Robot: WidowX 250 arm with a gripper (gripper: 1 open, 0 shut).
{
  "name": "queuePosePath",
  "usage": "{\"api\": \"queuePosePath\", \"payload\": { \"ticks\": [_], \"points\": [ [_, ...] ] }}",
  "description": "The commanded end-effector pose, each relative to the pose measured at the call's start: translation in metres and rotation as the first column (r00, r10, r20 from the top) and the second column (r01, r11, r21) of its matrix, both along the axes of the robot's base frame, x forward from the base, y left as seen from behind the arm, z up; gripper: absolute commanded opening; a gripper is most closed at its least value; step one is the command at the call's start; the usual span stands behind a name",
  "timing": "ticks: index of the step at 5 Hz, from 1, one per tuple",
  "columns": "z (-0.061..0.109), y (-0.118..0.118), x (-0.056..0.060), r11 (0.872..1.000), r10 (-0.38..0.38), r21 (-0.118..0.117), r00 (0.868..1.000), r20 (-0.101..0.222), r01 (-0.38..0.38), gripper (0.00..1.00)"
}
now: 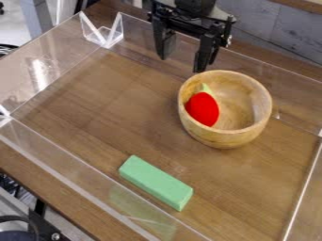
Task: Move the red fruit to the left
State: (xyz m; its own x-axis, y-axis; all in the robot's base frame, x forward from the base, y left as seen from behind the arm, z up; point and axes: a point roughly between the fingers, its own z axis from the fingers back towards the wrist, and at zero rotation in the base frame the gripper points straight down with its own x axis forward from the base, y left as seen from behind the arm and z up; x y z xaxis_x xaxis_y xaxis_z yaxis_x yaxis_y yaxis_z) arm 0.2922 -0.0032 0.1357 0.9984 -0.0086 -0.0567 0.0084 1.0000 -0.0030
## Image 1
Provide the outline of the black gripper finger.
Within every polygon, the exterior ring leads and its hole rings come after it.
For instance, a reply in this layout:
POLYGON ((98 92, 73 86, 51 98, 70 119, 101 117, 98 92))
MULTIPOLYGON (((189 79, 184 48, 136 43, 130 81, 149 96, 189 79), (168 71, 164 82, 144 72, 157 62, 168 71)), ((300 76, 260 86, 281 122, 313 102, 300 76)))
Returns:
POLYGON ((201 46, 196 54, 194 72, 204 72, 206 67, 214 63, 220 52, 220 40, 213 34, 204 34, 201 37, 201 46))
POLYGON ((177 32, 170 28, 169 22, 153 16, 153 29, 157 53, 162 60, 166 60, 177 47, 177 32))

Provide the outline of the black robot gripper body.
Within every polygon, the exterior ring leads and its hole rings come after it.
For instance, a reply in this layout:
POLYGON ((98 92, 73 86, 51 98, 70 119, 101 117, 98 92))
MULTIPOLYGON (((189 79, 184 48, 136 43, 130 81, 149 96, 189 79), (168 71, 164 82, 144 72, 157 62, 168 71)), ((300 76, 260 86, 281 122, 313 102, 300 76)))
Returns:
POLYGON ((176 32, 198 38, 214 31, 220 45, 232 43, 232 26, 237 22, 233 14, 217 7, 218 0, 152 0, 150 22, 158 16, 169 22, 176 32))

